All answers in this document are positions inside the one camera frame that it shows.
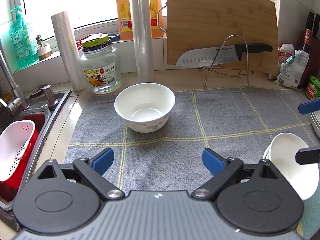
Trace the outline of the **white shallow bowl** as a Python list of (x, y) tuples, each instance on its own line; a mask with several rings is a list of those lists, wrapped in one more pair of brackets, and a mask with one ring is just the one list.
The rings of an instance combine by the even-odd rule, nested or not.
[(267, 149), (265, 150), (265, 152), (264, 152), (264, 154), (263, 154), (263, 159), (271, 160), (270, 150), (271, 150), (271, 145), (269, 145), (269, 146), (267, 147)]

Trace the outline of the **white bowl floral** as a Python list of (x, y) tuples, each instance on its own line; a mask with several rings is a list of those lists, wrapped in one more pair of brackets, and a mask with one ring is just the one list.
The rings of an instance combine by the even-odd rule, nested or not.
[(175, 105), (175, 94), (158, 83), (139, 83), (121, 91), (115, 101), (116, 113), (131, 130), (151, 133), (168, 121)]
[(318, 187), (319, 168), (317, 164), (300, 165), (295, 156), (308, 144), (292, 133), (280, 133), (270, 143), (271, 162), (282, 173), (302, 200), (313, 196)]

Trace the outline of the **wooden knife block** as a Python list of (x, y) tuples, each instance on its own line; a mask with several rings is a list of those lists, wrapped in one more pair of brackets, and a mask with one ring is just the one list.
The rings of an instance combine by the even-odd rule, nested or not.
[(312, 37), (312, 46), (311, 46), (311, 64), (313, 67), (313, 72), (315, 76), (318, 75), (319, 72), (319, 39), (317, 38), (317, 34), (319, 31), (319, 14), (317, 13), (315, 16), (315, 22), (313, 25), (313, 37)]

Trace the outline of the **white salt bag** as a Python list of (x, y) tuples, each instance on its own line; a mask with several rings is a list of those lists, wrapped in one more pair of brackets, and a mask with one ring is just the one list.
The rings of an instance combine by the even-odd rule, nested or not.
[(286, 60), (295, 55), (294, 46), (290, 43), (282, 44), (278, 48), (278, 71), (277, 74), (280, 72), (281, 65), (286, 62)]

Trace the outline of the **bamboo cutting board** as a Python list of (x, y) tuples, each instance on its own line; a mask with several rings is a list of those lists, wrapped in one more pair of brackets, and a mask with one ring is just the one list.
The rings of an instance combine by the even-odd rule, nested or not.
[(270, 0), (167, 0), (167, 63), (191, 49), (265, 43), (271, 52), (245, 54), (227, 68), (276, 74), (278, 27), (275, 4)]

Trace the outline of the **green lidded tub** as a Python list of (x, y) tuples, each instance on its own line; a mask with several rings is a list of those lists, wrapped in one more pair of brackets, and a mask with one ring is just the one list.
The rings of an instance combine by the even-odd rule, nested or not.
[(318, 77), (310, 75), (310, 81), (309, 81), (309, 84), (305, 90), (305, 94), (309, 100), (319, 98), (320, 79)]

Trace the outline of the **white bowl floral back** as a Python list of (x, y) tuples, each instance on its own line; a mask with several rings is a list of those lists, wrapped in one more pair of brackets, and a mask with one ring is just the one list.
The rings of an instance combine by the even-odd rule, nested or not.
[(280, 133), (270, 143), (271, 162), (282, 173), (302, 200), (313, 196), (318, 187), (319, 168), (317, 164), (300, 165), (295, 156), (308, 144), (292, 133)]

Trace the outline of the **glass jar yellow lid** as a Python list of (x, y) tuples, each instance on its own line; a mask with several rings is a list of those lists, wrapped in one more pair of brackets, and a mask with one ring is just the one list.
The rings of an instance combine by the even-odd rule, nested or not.
[(98, 44), (91, 48), (82, 45), (80, 65), (95, 94), (107, 94), (120, 85), (120, 52), (106, 33), (101, 33)]

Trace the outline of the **bottom white plate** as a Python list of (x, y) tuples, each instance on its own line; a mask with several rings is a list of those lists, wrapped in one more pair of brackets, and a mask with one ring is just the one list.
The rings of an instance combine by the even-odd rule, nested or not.
[(310, 119), (314, 132), (320, 138), (320, 111), (311, 112)]

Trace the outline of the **steel kitchen faucet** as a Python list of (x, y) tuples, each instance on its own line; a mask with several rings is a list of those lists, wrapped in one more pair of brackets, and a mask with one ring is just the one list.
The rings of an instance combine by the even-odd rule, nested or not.
[(16, 111), (20, 108), (21, 110), (26, 110), (30, 107), (30, 103), (24, 96), (19, 84), (15, 81), (10, 69), (7, 65), (5, 56), (3, 55), (4, 49), (1, 44), (1, 69), (7, 79), (10, 87), (12, 88), (13, 99), (9, 103), (1, 101), (1, 104), (8, 110), (11, 115), (15, 115)]

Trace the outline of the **orange cooking oil bottle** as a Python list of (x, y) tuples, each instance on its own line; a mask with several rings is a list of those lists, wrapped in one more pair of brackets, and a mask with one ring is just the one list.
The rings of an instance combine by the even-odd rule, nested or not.
[[(129, 0), (116, 0), (118, 11), (119, 35), (121, 40), (133, 40), (132, 17)], [(152, 38), (162, 37), (163, 31), (158, 27), (158, 21), (163, 23), (162, 12), (159, 17), (157, 13), (162, 7), (161, 0), (150, 0), (151, 36)]]

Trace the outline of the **teal dish on sill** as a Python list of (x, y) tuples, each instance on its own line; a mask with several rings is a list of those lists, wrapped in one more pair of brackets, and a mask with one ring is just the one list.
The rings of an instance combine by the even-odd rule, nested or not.
[(120, 40), (120, 35), (119, 34), (113, 33), (113, 34), (108, 34), (108, 36), (109, 36), (109, 38), (110, 38), (112, 43), (113, 42), (117, 42), (117, 41)]

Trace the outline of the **tall plastic wrap roll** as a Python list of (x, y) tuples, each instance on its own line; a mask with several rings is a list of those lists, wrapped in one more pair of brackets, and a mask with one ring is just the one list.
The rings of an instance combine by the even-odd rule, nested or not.
[(150, 0), (129, 0), (136, 67), (140, 83), (154, 81)]

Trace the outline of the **stainless steel sink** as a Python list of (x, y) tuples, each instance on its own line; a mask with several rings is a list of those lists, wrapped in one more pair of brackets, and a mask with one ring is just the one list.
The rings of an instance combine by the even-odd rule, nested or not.
[(1, 222), (20, 230), (13, 204), (35, 173), (48, 135), (66, 105), (71, 90), (27, 98), (29, 107), (15, 112), (1, 107)]

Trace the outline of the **black handled santoku knife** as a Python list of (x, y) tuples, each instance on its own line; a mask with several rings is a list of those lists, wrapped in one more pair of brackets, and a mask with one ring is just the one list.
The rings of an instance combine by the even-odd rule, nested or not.
[(246, 45), (234, 44), (223, 46), (220, 54), (220, 47), (209, 47), (192, 49), (183, 53), (177, 60), (175, 69), (193, 69), (200, 67), (210, 67), (215, 61), (215, 66), (218, 64), (227, 64), (231, 62), (241, 62), (243, 53), (249, 52), (257, 54), (262, 52), (272, 52), (273, 48), (265, 43), (250, 43)]

